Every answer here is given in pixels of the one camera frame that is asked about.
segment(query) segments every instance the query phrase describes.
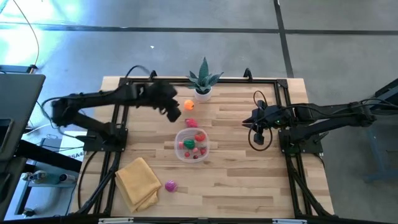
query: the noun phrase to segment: succulent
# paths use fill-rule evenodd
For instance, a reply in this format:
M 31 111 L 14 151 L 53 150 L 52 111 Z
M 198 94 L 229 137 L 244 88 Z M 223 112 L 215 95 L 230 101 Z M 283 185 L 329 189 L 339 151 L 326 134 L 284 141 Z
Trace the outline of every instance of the succulent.
M 191 71 L 189 71 L 189 74 L 190 75 L 187 77 L 192 82 L 192 86 L 188 86 L 188 88 L 196 89 L 199 94 L 206 94 L 211 90 L 211 87 L 217 83 L 224 72 L 218 75 L 209 74 L 209 67 L 205 57 L 199 69 L 199 77 Z

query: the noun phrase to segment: concrete floor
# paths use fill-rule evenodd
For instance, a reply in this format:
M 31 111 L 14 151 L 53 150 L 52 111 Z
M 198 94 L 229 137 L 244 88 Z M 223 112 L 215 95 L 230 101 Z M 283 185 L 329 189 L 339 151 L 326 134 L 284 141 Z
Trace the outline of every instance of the concrete floor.
M 42 24 L 278 28 L 271 0 L 17 2 L 31 22 Z M 398 2 L 394 0 L 280 0 L 280 8 L 286 29 L 398 29 Z M 0 22 L 24 19 L 10 1 L 0 14 Z M 225 76 L 239 77 L 249 67 L 255 77 L 287 77 L 279 34 L 36 33 L 40 42 L 37 73 L 47 76 L 39 101 L 96 91 L 103 76 L 124 75 L 135 64 L 156 70 L 158 75 L 186 75 L 197 70 L 203 56 L 212 70 L 222 70 Z M 305 79 L 313 103 L 361 100 L 397 78 L 396 35 L 287 35 L 287 45 L 294 77 Z M 26 26 L 0 30 L 0 46 L 0 64 L 28 65 L 35 59 L 35 40 Z M 143 74 L 134 71 L 132 75 Z M 36 108 L 32 122 L 39 126 L 48 121 Z M 31 139 L 48 133 L 56 134 L 48 128 Z M 323 140 L 323 147 L 336 214 L 397 223 L 398 181 L 363 182 L 363 175 L 376 168 L 364 129 L 332 131 Z

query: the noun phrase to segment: clear plastic bowl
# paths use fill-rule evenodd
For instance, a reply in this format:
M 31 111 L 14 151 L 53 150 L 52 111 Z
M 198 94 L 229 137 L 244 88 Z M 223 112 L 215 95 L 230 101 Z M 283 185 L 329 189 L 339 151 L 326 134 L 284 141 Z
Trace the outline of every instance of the clear plastic bowl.
M 196 153 L 195 155 L 198 155 L 199 158 L 198 159 L 194 159 L 192 158 L 192 156 L 189 157 L 189 159 L 187 159 L 185 157 L 185 153 L 189 152 L 192 155 L 192 150 L 191 149 L 187 149 L 185 146 L 183 147 L 183 149 L 180 149 L 178 143 L 179 142 L 184 142 L 185 140 L 194 140 L 195 141 L 195 134 L 198 132 L 202 132 L 203 134 L 205 134 L 206 139 L 203 140 L 202 142 L 199 142 L 199 144 L 202 145 L 206 145 L 207 149 L 206 149 L 206 154 L 201 155 L 200 152 Z M 210 143 L 209 143 L 209 137 L 207 136 L 207 133 L 201 129 L 201 128 L 185 128 L 183 130 L 181 130 L 180 132 L 177 133 L 176 137 L 175 137 L 175 141 L 174 141 L 174 152 L 175 155 L 184 162 L 190 162 L 190 163 L 194 163 L 194 162 L 200 162 L 203 161 L 207 158 L 207 156 L 209 155 L 209 151 L 210 151 Z

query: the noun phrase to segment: yellow cloth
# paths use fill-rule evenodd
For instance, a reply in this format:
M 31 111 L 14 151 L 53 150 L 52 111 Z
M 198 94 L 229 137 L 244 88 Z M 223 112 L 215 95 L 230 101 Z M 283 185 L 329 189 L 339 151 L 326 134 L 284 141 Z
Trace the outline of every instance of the yellow cloth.
M 162 186 L 143 158 L 137 158 L 116 172 L 115 183 L 131 212 L 157 203 L 157 190 Z

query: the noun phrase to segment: wooden table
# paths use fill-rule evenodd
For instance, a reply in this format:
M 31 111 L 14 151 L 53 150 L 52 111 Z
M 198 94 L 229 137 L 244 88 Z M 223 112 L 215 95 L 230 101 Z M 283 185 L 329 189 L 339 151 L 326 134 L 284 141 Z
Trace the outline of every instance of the wooden table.
M 304 80 L 287 80 L 292 103 L 308 103 Z M 119 77 L 104 77 L 101 89 L 113 90 L 118 83 Z M 176 86 L 176 89 L 176 99 L 181 105 L 187 99 L 194 100 L 193 90 L 181 86 Z M 158 192 L 157 205 L 132 214 L 116 188 L 112 216 L 294 217 L 285 158 L 280 152 L 276 131 L 273 130 L 271 147 L 257 152 L 248 144 L 248 129 L 241 126 L 242 120 L 250 117 L 251 110 L 256 108 L 252 98 L 256 90 L 265 94 L 269 105 L 275 104 L 272 85 L 218 83 L 213 87 L 210 101 L 196 103 L 193 111 L 184 111 L 180 106 L 182 115 L 175 123 L 170 123 L 157 110 L 130 108 L 127 124 L 129 137 L 120 168 L 137 157 L 143 157 L 161 183 L 174 180 L 178 183 L 178 191 L 168 193 L 162 187 Z M 112 113 L 113 106 L 96 108 L 95 118 L 108 122 Z M 185 118 L 197 119 L 209 135 L 210 155 L 204 162 L 184 163 L 174 154 L 174 138 L 185 128 Z M 267 131 L 264 136 L 266 143 L 269 139 Z M 88 165 L 81 186 L 82 203 L 98 185 L 103 157 L 104 153 L 97 153 Z M 324 208 L 333 213 L 325 171 L 319 158 L 303 154 L 303 164 L 309 189 Z M 102 209 L 106 205 L 108 187 L 104 190 Z M 304 211 L 300 190 L 298 197 L 300 208 Z M 71 211 L 76 210 L 75 194 Z

